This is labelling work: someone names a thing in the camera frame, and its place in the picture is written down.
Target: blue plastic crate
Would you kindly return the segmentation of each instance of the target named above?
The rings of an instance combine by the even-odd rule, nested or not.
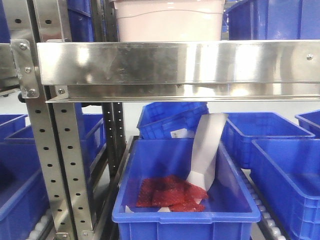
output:
[[[0,143],[6,137],[26,126],[26,114],[0,115]]]
[[[154,102],[143,107],[137,128],[143,139],[171,139],[179,129],[196,132],[208,113],[206,102]]]
[[[298,114],[295,118],[299,120],[301,127],[315,134],[315,138],[320,139],[320,110]]]
[[[84,114],[84,133],[81,137],[81,145],[84,154],[88,155],[89,164],[95,159],[103,145],[106,143],[104,120],[102,114]],[[8,136],[5,140],[8,144],[35,144],[31,125]]]
[[[10,43],[10,33],[2,0],[0,0],[0,43]]]
[[[93,42],[90,0],[68,0],[67,5],[72,41]]]
[[[230,40],[320,39],[319,0],[242,0],[227,10]]]
[[[254,140],[251,178],[292,240],[320,237],[320,140]]]
[[[275,112],[228,113],[222,141],[229,154],[243,169],[250,169],[252,140],[313,139],[315,135]]]
[[[186,179],[193,139],[138,140],[130,154],[112,220],[121,240],[249,240],[260,212],[226,149],[219,145],[214,183],[204,212],[157,212],[135,207],[145,178],[171,174]],[[134,213],[125,213],[125,207]]]
[[[24,240],[49,207],[35,145],[0,143],[0,240]]]

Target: metal bolt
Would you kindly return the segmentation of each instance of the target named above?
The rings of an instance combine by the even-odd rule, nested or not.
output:
[[[24,71],[27,73],[27,74],[29,74],[29,73],[31,73],[31,67],[29,67],[29,66],[27,66],[27,67],[25,67],[24,68]]]
[[[28,48],[27,44],[25,44],[23,42],[20,43],[19,47],[20,47],[21,50],[26,50]]]
[[[314,59],[314,56],[312,54],[308,54],[306,56],[306,59],[310,61],[310,60]]]
[[[59,94],[64,94],[66,91],[64,90],[64,89],[62,89],[62,88],[60,88],[59,90],[58,90],[58,93]]]
[[[28,97],[32,97],[32,96],[35,95],[35,93],[36,93],[36,90],[35,90],[34,88],[32,88],[32,89],[29,89],[29,90],[28,90],[27,95],[28,95]]]

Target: metal bar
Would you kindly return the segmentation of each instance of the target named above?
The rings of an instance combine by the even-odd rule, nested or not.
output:
[[[116,122],[114,118],[113,104],[103,103],[102,105],[103,120],[105,125],[105,137],[107,142],[107,159],[110,176],[114,176],[117,173],[117,142],[116,142]]]
[[[115,142],[116,142],[116,166],[119,167],[120,161],[126,149],[124,109],[122,102],[113,102],[113,119],[115,125]]]
[[[91,19],[94,30],[95,42],[106,42],[107,36],[105,34],[104,26],[104,12],[100,0],[90,0],[91,3]]]
[[[25,39],[12,39],[11,48],[15,68],[19,77],[22,97],[25,99],[38,98],[40,94],[36,76],[37,73],[29,42]]]
[[[320,99],[315,83],[230,83],[69,86],[68,96],[49,103],[152,101],[312,101]]]
[[[113,240],[115,239],[114,234],[119,234],[118,229],[115,228],[117,227],[117,225],[113,223],[111,219],[112,210],[113,210],[113,206],[116,201],[116,197],[119,190],[118,188],[119,181],[120,181],[122,172],[127,165],[130,151],[135,139],[136,137],[133,137],[133,136],[130,137],[128,144],[126,145],[125,151],[123,153],[122,159],[120,161],[119,168],[115,176],[110,181],[109,188],[107,191],[107,198],[105,200],[105,204],[102,209],[100,221],[98,222],[98,224],[94,229],[94,237],[92,240],[101,240],[101,239]]]
[[[59,134],[64,168],[70,192],[74,222],[78,238],[84,231],[92,231],[96,223],[93,190],[90,186],[89,157],[87,146],[81,139],[85,127],[81,106],[66,103],[54,104],[55,119]]]
[[[7,97],[9,94],[13,94],[15,92],[20,91],[19,86],[16,86],[14,88],[8,87],[8,88],[2,88],[0,89],[0,97]]]
[[[118,42],[116,11],[109,0],[103,1],[104,19],[106,23],[106,41]]]
[[[9,43],[0,43],[0,86],[3,79],[17,77],[16,66],[14,62],[14,56],[10,50]],[[15,84],[19,84],[18,78],[15,80]]]
[[[320,40],[73,42],[38,48],[44,85],[320,82]]]
[[[53,109],[46,104],[45,89],[40,83],[38,68],[38,54],[36,42],[39,41],[39,33],[34,14],[34,6],[31,1],[3,0],[12,44],[17,39],[28,41],[29,49],[34,65],[34,72],[38,87],[39,98],[26,99],[29,118],[33,128],[33,134],[40,159],[42,173],[50,201],[55,229],[58,235],[67,236],[64,239],[75,239],[72,212],[70,211],[69,193],[64,182],[65,176],[61,162],[61,152],[56,141],[56,128],[54,124]],[[28,45],[19,44],[13,46],[16,51],[25,51]]]
[[[72,40],[66,0],[34,0],[39,34],[43,42]],[[50,89],[52,95],[68,95],[64,86]],[[57,132],[61,145],[68,191],[73,211],[77,238],[83,231],[92,231],[96,223],[94,194],[81,106],[53,105]]]
[[[71,41],[67,0],[33,0],[41,42]]]

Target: white wall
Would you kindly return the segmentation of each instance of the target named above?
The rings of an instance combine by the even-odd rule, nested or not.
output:
[[[25,114],[28,113],[26,105],[18,101],[18,94],[13,93],[8,97],[0,97],[0,114]],[[124,124],[126,136],[138,135],[137,123],[144,102],[124,103]],[[320,101],[270,101],[270,102],[210,102],[210,113],[219,112],[277,112],[287,119],[298,123],[295,114],[320,109]],[[83,108],[84,113],[101,113],[101,107],[89,106]]]

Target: white plastic bucket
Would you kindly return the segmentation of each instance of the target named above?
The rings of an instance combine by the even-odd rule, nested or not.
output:
[[[221,39],[225,0],[115,0],[121,42]]]

